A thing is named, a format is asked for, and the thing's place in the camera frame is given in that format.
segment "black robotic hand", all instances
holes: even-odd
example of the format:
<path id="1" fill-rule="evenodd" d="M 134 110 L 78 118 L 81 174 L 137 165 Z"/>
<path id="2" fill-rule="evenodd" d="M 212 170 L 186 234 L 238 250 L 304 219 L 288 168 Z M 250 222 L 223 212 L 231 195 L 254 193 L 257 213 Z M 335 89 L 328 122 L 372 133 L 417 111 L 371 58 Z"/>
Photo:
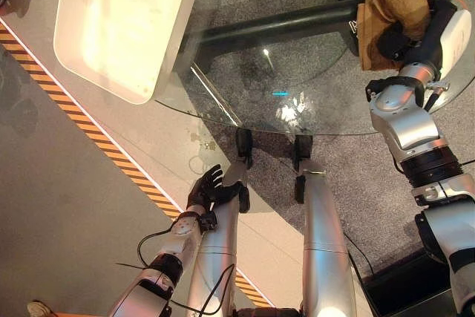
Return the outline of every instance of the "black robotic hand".
<path id="1" fill-rule="evenodd" d="M 188 195 L 186 208 L 199 204 L 206 211 L 209 211 L 211 203 L 229 202 L 233 197 L 240 194 L 245 187 L 241 182 L 236 182 L 232 186 L 223 186 L 223 171 L 221 165 L 213 166 L 209 169 L 193 186 Z"/>

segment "brown glove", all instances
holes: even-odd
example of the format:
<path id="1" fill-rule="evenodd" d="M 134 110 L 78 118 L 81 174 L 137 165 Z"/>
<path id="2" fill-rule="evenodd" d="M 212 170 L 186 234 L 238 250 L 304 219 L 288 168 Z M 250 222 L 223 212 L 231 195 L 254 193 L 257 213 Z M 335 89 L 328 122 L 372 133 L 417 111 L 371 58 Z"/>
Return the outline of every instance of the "brown glove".
<path id="1" fill-rule="evenodd" d="M 361 68 L 399 69 L 401 63 L 384 58 L 376 47 L 380 35 L 394 22 L 401 22 L 404 35 L 412 40 L 424 36 L 430 21 L 427 0 L 366 0 L 358 6 L 358 46 Z"/>

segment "yellow and black hazard stripe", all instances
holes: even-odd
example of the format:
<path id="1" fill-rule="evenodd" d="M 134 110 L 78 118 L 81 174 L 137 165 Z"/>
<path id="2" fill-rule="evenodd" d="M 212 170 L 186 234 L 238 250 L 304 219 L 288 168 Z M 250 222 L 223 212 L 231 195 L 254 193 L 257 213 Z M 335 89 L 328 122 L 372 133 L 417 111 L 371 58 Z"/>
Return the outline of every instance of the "yellow and black hazard stripe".
<path id="1" fill-rule="evenodd" d="M 31 78 L 47 95 L 73 120 L 76 125 L 118 166 L 148 198 L 162 209 L 171 219 L 180 215 L 180 210 L 143 174 L 124 152 L 105 135 L 88 115 L 69 97 L 43 67 L 26 51 L 12 33 L 0 23 L 0 44 L 30 74 Z M 270 307 L 271 304 L 239 272 L 236 273 L 236 286 L 258 307 Z"/>

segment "white plastic bin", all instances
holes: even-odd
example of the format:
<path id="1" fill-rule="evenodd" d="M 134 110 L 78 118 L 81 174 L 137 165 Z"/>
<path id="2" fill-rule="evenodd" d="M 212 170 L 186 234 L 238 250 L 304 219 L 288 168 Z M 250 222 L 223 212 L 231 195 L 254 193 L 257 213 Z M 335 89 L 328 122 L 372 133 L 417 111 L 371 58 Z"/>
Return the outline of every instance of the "white plastic bin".
<path id="1" fill-rule="evenodd" d="M 61 64 L 133 104 L 171 73 L 194 0 L 59 0 Z"/>

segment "glass table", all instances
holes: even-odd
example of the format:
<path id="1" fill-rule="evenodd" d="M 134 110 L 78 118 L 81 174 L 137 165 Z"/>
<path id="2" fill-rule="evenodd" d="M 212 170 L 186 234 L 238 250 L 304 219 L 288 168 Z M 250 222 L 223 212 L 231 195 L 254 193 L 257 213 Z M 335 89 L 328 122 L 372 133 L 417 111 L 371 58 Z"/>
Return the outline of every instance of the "glass table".
<path id="1" fill-rule="evenodd" d="M 263 131 L 373 133 L 364 88 L 395 72 L 360 69 L 355 20 L 362 2 L 195 0 L 174 71 L 158 82 L 156 101 Z M 473 80 L 474 37 L 431 111 Z"/>

